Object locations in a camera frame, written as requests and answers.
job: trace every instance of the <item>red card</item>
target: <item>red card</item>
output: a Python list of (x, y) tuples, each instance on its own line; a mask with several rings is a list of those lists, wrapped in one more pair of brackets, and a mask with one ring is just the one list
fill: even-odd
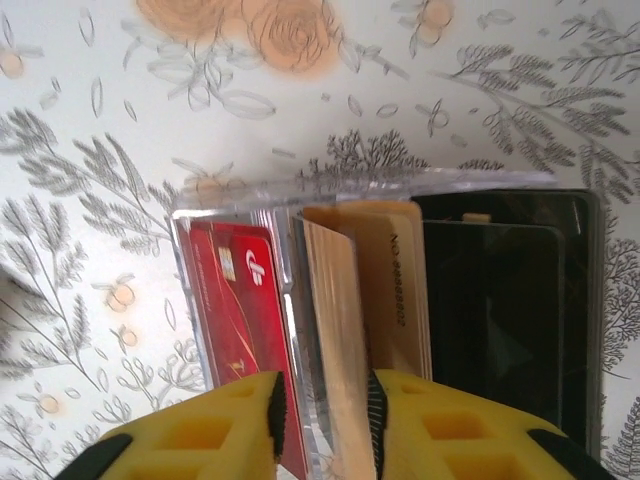
[(282, 465), (306, 478), (271, 235), (264, 227), (197, 222), (191, 242), (218, 380), (224, 385), (259, 371), (284, 372), (289, 413)]

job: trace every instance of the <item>flower pattern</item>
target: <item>flower pattern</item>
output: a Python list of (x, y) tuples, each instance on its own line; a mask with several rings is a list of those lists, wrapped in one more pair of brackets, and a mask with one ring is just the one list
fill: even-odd
[(0, 7), (0, 262), (20, 283), (0, 285), (0, 478), (54, 478), (204, 391), (166, 222), (185, 182), (321, 190), (425, 166), (602, 195), (602, 458), (640, 478), (632, 2), (49, 3)]

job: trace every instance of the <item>clear plastic case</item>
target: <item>clear plastic case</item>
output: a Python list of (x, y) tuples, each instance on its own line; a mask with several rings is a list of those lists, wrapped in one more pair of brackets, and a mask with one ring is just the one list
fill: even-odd
[[(206, 180), (190, 186), (171, 223), (207, 387), (259, 370), (284, 370), (291, 404), (283, 478), (340, 478), (351, 452), (337, 438), (345, 430), (337, 428), (332, 412), (343, 411), (336, 399), (350, 393), (340, 397), (327, 391), (335, 385), (327, 383), (326, 343), (323, 349), (301, 210), (554, 184), (540, 172), (426, 169), (323, 174), (239, 188)], [(331, 368), (351, 361), (332, 355)]]

